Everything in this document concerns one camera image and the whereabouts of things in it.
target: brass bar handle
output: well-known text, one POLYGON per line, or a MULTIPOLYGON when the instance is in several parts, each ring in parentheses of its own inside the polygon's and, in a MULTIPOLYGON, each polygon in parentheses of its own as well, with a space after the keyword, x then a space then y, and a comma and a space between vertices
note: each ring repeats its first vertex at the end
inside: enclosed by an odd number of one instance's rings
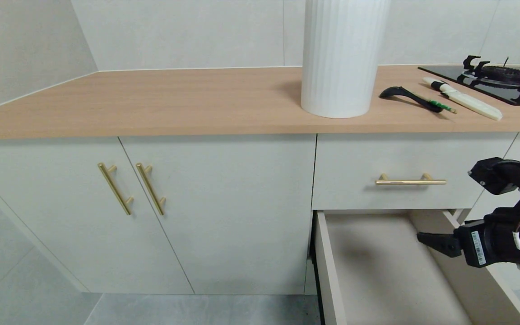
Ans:
POLYGON ((446 185, 446 179, 433 179, 428 173, 424 173, 421 179, 388 179, 385 173, 374 181, 376 185, 446 185))
POLYGON ((146 187, 148 189, 148 192, 150 193, 150 197, 152 198, 153 203, 155 204, 155 207, 158 210, 159 215, 163 216, 163 204, 166 202, 166 198, 162 197, 158 200, 158 197, 155 195, 155 191, 153 190, 153 186, 150 182, 150 178, 148 177, 148 174, 152 171, 152 166, 148 166, 144 168, 144 165, 142 163, 136 164, 136 168, 138 169, 138 172, 140 173, 140 176, 144 180, 144 183, 146 184, 146 187))
POLYGON ((102 172, 103 177, 106 179, 107 183, 109 184, 110 189, 113 191, 118 202, 120 202, 121 207, 124 208, 125 213, 128 216, 132 215, 129 205, 134 201, 134 197, 129 197, 127 200, 124 200, 124 197, 121 196, 120 191, 118 191, 116 184, 114 183, 113 179, 111 179, 111 176, 110 176, 110 173, 116 171, 117 166, 113 165, 110 168, 106 168, 106 165, 104 165, 102 162, 100 162, 99 164, 97 164, 97 167, 99 167, 99 170, 102 172))

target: drawer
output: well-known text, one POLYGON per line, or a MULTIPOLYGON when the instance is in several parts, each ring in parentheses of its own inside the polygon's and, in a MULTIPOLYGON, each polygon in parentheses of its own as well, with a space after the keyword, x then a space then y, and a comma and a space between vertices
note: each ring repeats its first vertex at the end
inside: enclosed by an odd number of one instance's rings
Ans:
POLYGON ((313 258, 326 325, 520 325, 520 301, 495 270, 417 242, 417 229, 457 226, 441 210, 318 212, 313 258))
POLYGON ((471 208, 483 188, 467 172, 478 161, 503 157, 516 134, 319 134, 314 210, 471 208), (446 185, 376 185, 419 180, 446 185))

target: robotic arm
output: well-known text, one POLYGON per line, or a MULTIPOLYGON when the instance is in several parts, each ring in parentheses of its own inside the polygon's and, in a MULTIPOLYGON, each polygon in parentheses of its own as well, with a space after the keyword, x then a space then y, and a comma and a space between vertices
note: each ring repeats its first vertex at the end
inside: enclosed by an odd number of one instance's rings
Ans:
MULTIPOLYGON (((469 175, 495 195, 520 191, 520 161, 481 160, 469 175)), ((463 251, 467 264, 472 267, 509 262, 520 269, 520 200, 512 208, 496 208, 483 220, 467 221, 452 234, 419 232, 417 238, 449 257, 458 257, 463 251)))

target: kitchen cabinet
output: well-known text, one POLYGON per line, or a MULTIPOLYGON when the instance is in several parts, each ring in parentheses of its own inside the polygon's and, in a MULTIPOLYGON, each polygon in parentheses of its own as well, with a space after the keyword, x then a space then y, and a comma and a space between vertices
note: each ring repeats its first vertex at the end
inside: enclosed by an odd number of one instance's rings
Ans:
POLYGON ((316 135, 121 141, 196 294, 304 293, 316 135))
POLYGON ((0 196, 89 291, 193 293, 118 138, 0 140, 0 196))
POLYGON ((520 301, 495 270, 469 267, 417 241, 417 231, 458 227, 446 212, 318 212, 316 218, 314 255, 327 325, 520 325, 520 301))
POLYGON ((321 134, 315 210, 471 208, 483 190, 467 176, 481 159, 503 157, 515 133, 321 134), (376 185, 446 181, 446 185, 376 185))
MULTIPOLYGON (((504 156, 505 159, 514 159, 520 161, 520 133, 504 156)), ((475 206, 471 209, 466 220, 482 219, 486 214, 490 214, 500 206, 514 206, 520 199, 520 192, 513 191, 502 195, 493 195, 487 191, 483 191, 475 206)), ((514 290, 520 289, 520 271, 514 264, 497 263, 489 266, 489 268, 497 269, 510 284, 514 290)))

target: wooden countertop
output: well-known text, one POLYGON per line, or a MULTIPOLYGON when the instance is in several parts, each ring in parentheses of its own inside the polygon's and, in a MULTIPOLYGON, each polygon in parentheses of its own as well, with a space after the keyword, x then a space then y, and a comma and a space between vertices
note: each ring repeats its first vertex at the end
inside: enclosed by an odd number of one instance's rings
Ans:
POLYGON ((274 133, 520 131, 520 107, 454 85, 503 112, 478 115, 423 85, 413 65, 380 66, 369 113, 327 119, 300 107, 301 68, 97 72, 0 106, 0 139, 274 133), (458 109, 431 113, 408 99, 379 99, 403 86, 458 109))

